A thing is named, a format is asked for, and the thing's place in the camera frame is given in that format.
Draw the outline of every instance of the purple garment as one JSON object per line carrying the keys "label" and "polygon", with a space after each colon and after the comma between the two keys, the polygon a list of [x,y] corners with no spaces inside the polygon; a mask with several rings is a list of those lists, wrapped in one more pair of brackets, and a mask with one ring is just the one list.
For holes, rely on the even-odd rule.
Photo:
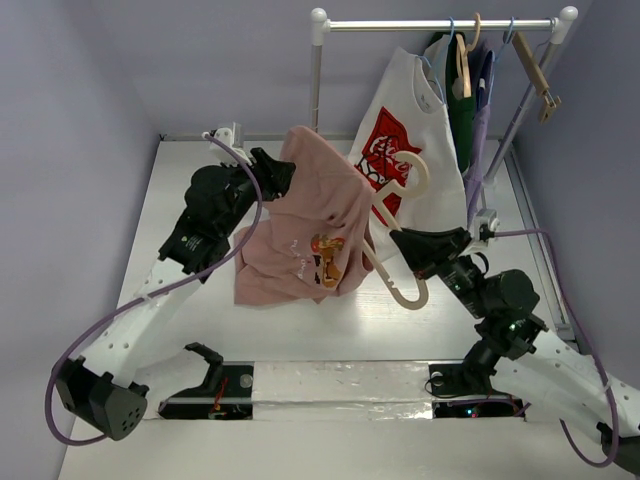
{"label": "purple garment", "polygon": [[480,40],[476,48],[469,53],[469,74],[471,76],[471,89],[474,92],[478,91],[480,78],[483,76],[487,55],[489,54],[493,55],[493,51],[489,49],[489,42],[486,38]]}
{"label": "purple garment", "polygon": [[478,210],[478,197],[482,189],[482,153],[487,138],[487,127],[491,116],[491,105],[487,104],[473,119],[473,143],[471,144],[471,166],[464,178],[464,192],[467,197],[467,227],[471,226]]}
{"label": "purple garment", "polygon": [[489,90],[491,88],[493,64],[494,54],[493,51],[489,51],[484,55],[484,62],[482,64],[482,68],[479,69],[480,74],[478,76],[478,84],[475,90],[477,113],[473,119],[472,126],[473,141],[471,144],[471,164],[467,174],[464,176],[464,191],[467,198],[467,227],[471,227],[473,217],[476,215],[478,197],[482,190],[482,178],[484,175],[482,168],[482,154],[484,152],[484,143],[487,138],[489,117],[491,116]]}

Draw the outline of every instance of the hanger hook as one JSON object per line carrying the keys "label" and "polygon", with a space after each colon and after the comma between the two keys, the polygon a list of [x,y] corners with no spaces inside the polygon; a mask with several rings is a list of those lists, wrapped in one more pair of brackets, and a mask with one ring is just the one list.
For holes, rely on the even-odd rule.
{"label": "hanger hook", "polygon": [[480,18],[480,14],[478,12],[474,13],[473,18],[475,18],[476,20],[476,36],[474,37],[473,42],[467,45],[467,48],[465,50],[466,54],[469,54],[469,52],[473,51],[473,49],[476,48],[476,45],[478,45],[478,40],[480,39],[480,22],[482,21]]}
{"label": "hanger hook", "polygon": [[449,21],[451,22],[451,31],[449,32],[449,44],[451,44],[451,39],[453,38],[453,32],[455,31],[455,20],[453,17],[449,17]]}
{"label": "hanger hook", "polygon": [[516,17],[511,17],[511,24],[509,25],[509,31],[507,32],[507,36],[503,38],[503,43],[511,42],[511,37],[513,36],[513,24],[516,21]]}

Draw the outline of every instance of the red wire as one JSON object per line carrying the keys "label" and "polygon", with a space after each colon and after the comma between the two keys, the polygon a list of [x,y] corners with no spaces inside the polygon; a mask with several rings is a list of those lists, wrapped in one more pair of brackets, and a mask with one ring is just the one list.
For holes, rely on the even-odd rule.
{"label": "red wire", "polygon": [[225,379],[222,381],[222,385],[220,386],[220,391],[217,393],[216,398],[213,401],[213,407],[211,408],[210,413],[216,413],[218,411],[218,402],[220,402],[220,399],[224,395],[224,389],[227,386],[227,383],[229,383],[229,378],[225,377]]}

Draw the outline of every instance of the rack pole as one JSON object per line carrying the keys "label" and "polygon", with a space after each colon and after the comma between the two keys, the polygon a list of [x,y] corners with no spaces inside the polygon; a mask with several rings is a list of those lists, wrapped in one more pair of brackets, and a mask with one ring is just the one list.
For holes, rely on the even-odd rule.
{"label": "rack pole", "polygon": [[[556,29],[554,29],[551,39],[549,40],[549,45],[547,45],[547,48],[545,49],[544,54],[540,59],[540,70],[542,70],[543,73],[546,72],[549,64],[551,63],[551,60],[558,50],[558,47],[564,41],[567,33],[569,32],[571,24],[576,18],[578,18],[578,9],[575,7],[565,7],[560,12],[560,16],[557,19],[558,26]],[[527,110],[529,110],[535,98],[536,89],[532,83],[529,83],[529,86],[527,87],[522,100],[520,100],[520,105],[518,105],[516,113],[511,119],[509,128],[507,128],[507,131],[505,132],[504,137],[500,142],[498,151],[491,161],[489,170],[487,170],[487,174],[484,177],[485,185],[492,185],[495,182],[496,173],[498,172],[498,169],[504,161],[504,155],[511,145],[511,142],[513,142],[516,133],[518,133],[518,129],[520,128],[520,125],[522,124],[527,114]]]}
{"label": "rack pole", "polygon": [[311,128],[318,132],[318,110],[320,109],[320,66],[322,63],[322,45],[311,47]]}
{"label": "rack pole", "polygon": [[[578,10],[574,7],[565,7],[560,13],[560,18],[545,20],[481,20],[482,31],[551,31],[551,43],[561,44],[567,34],[571,23],[578,16]],[[327,17],[327,12],[322,8],[314,8],[311,12],[311,44],[312,71],[311,71],[311,128],[318,131],[318,113],[320,104],[320,67],[322,63],[322,45],[324,35],[329,32],[397,32],[397,31],[448,31],[451,28],[449,20],[406,20],[406,21],[355,21],[332,22]],[[453,27],[456,31],[474,31],[475,20],[454,20]]]}

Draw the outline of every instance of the red graphic print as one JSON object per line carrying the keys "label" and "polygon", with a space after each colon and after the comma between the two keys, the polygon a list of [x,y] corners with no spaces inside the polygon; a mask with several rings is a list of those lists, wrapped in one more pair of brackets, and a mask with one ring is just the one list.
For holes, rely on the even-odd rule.
{"label": "red graphic print", "polygon": [[[356,168],[369,180],[371,186],[379,191],[391,180],[401,186],[407,184],[411,165],[396,161],[396,153],[408,151],[419,154],[422,149],[409,143],[407,130],[389,111],[382,107],[371,136],[362,149],[362,158]],[[400,208],[401,198],[392,193],[384,199],[385,206],[395,217]],[[382,216],[373,208],[378,219],[386,225]]]}

